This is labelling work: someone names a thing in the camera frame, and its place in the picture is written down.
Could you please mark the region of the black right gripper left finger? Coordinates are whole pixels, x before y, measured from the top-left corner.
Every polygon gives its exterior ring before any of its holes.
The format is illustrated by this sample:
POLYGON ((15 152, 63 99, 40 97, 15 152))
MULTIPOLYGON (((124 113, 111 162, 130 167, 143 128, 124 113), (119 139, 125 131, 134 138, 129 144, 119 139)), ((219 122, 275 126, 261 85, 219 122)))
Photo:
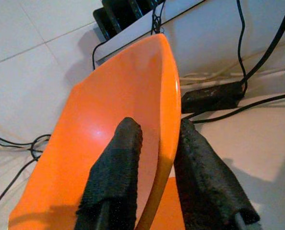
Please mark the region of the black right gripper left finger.
POLYGON ((90 169, 74 230, 134 230, 142 139, 141 126, 133 118, 118 124, 90 169))

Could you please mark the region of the orange plastic bowl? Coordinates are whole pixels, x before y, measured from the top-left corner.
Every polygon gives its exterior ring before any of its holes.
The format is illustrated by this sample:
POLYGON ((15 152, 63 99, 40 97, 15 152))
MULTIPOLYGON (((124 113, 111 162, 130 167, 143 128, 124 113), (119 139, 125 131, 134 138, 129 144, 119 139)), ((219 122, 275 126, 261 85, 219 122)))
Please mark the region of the orange plastic bowl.
POLYGON ((124 49, 76 84, 9 216, 8 230, 73 230, 91 167, 125 117, 142 128, 136 230, 150 230, 177 151, 181 99, 163 34, 124 49))
POLYGON ((185 230, 175 177, 167 181, 150 230, 185 230))

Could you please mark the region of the black power adapter brick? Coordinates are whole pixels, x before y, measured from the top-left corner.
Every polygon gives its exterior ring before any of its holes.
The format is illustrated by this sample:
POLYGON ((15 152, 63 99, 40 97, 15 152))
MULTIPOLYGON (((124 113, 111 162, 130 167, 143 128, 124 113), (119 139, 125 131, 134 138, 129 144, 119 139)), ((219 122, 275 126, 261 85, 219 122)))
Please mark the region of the black power adapter brick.
POLYGON ((243 85, 237 81, 189 91, 181 98, 181 112, 186 114, 233 109, 243 96, 243 85))

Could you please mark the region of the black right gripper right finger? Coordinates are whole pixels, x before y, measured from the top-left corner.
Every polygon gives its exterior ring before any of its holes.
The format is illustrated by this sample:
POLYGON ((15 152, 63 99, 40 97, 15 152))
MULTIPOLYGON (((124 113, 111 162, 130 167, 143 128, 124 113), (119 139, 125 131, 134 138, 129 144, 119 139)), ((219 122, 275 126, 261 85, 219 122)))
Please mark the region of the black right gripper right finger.
POLYGON ((186 230, 261 230, 236 176, 187 119, 180 123, 174 168, 186 230))

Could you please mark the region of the black charger box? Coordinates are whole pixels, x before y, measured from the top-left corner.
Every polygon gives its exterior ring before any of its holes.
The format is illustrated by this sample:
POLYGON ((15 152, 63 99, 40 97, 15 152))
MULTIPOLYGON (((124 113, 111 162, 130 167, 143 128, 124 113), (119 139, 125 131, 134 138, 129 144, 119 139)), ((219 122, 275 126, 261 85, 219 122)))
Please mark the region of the black charger box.
POLYGON ((93 11, 93 17, 103 37, 108 41, 165 1, 101 0, 102 7, 93 11))

